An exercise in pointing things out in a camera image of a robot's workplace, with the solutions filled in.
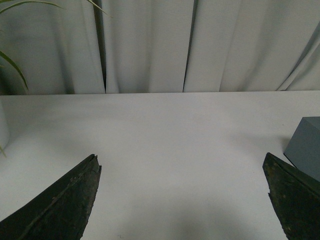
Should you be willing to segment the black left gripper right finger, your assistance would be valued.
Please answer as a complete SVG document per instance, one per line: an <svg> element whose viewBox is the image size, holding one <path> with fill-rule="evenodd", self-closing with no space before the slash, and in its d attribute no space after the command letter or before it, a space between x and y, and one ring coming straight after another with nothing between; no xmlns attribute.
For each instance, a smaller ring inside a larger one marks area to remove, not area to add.
<svg viewBox="0 0 320 240"><path fill-rule="evenodd" d="M289 240L320 238L320 182L271 153L263 161L269 198Z"/></svg>

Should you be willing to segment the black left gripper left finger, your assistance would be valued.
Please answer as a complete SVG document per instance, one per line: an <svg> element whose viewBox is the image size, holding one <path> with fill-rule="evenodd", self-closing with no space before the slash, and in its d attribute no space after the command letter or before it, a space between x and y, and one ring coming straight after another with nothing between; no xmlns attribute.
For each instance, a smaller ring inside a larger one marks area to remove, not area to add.
<svg viewBox="0 0 320 240"><path fill-rule="evenodd" d="M2 240L79 240L96 199L102 167L91 154L0 222Z"/></svg>

